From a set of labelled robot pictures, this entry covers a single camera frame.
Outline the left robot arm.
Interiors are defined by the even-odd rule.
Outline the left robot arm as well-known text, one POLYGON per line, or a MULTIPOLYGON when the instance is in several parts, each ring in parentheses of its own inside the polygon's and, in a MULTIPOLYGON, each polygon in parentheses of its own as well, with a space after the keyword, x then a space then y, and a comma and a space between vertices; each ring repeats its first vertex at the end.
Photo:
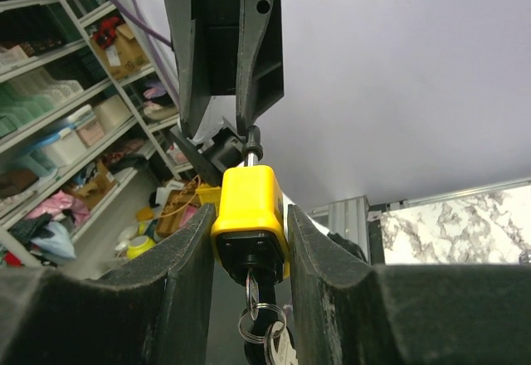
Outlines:
POLYGON ((170 135, 212 186, 256 148, 285 93, 281 0, 164 0, 178 69, 170 135))

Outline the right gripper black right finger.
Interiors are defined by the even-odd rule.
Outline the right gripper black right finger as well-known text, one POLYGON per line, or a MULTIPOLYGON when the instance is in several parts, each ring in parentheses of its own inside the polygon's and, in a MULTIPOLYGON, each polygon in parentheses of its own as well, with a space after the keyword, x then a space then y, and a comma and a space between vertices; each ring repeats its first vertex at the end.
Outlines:
POLYGON ((527 364, 530 269, 368 265, 288 210, 302 364, 527 364))

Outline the silver keys of yellow padlock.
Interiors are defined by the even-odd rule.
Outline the silver keys of yellow padlock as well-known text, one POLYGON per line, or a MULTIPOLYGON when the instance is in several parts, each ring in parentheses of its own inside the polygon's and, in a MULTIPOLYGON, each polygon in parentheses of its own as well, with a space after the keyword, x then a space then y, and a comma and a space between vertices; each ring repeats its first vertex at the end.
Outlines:
POLYGON ((249 364, 297 364, 295 341, 284 310, 276 304, 275 286, 246 277, 246 307, 238 320, 249 364))

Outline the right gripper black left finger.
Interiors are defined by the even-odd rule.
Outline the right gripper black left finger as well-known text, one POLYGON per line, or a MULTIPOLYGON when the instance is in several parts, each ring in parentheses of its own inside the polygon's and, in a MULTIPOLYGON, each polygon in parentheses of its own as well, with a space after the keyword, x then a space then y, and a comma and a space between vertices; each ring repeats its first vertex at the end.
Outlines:
POLYGON ((140 256, 76 280, 1 272, 4 364, 203 364, 212 302, 213 206, 140 256))

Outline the yellow padlock black shackle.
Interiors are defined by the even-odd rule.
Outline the yellow padlock black shackle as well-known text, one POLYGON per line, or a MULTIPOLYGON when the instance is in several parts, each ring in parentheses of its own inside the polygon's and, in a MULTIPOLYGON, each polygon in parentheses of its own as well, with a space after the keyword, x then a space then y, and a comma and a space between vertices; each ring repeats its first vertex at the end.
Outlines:
POLYGON ((211 229, 214 254, 235 282, 251 272, 260 284, 275 285, 290 275, 290 249, 284 228, 283 193, 274 170, 263 157, 261 132, 246 132, 244 164, 228 168, 211 229))

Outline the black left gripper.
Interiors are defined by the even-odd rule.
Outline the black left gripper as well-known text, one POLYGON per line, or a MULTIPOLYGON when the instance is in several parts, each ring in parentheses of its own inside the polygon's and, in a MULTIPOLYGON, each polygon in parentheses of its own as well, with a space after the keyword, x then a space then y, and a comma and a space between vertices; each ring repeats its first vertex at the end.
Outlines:
POLYGON ((213 95, 236 94, 238 129, 248 129, 283 98, 281 0, 164 3, 185 136, 196 135, 213 95))

